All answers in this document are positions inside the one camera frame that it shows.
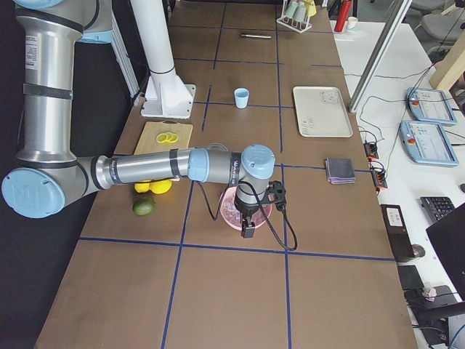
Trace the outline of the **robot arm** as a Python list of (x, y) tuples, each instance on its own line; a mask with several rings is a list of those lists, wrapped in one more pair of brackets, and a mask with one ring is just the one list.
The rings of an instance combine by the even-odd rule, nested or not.
[(20, 166), (5, 176), (1, 192), (16, 213), (42, 218), (114, 185), (186, 177), (236, 189), (241, 234), (254, 234), (255, 212), (272, 204), (286, 209), (286, 192), (272, 180), (274, 153), (250, 145), (240, 153), (222, 146), (172, 149), (135, 156), (84, 157), (70, 150), (73, 63), (77, 41), (108, 43), (110, 1), (17, 1), (25, 29), (25, 140)]

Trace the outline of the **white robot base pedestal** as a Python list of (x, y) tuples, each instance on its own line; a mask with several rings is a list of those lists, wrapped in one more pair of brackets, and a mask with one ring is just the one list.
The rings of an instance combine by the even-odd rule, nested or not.
[(150, 71), (141, 114), (144, 117), (188, 119), (195, 85), (177, 75), (161, 1), (131, 2)]

